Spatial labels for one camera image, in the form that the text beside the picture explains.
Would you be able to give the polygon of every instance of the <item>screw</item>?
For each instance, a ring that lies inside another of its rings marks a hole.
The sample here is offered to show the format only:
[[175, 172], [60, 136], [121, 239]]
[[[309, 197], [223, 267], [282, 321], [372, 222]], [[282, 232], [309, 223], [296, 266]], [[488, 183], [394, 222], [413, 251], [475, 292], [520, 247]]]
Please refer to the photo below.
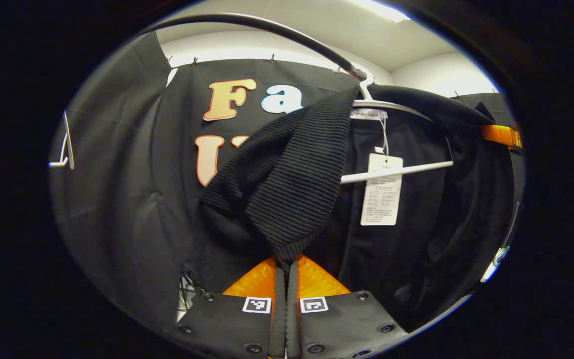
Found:
[[312, 354], [321, 353], [323, 350], [325, 350], [325, 347], [322, 345], [310, 345], [307, 348], [307, 351], [312, 353]]
[[247, 350], [250, 353], [258, 354], [263, 351], [263, 349], [258, 345], [248, 345]]
[[387, 324], [387, 325], [384, 325], [382, 328], [380, 328], [380, 332], [388, 333], [388, 332], [391, 332], [393, 329], [394, 329], [394, 325]]
[[365, 354], [369, 354], [370, 352], [370, 350], [363, 350], [362, 352], [355, 353], [352, 358], [356, 359], [358, 357], [362, 357]]

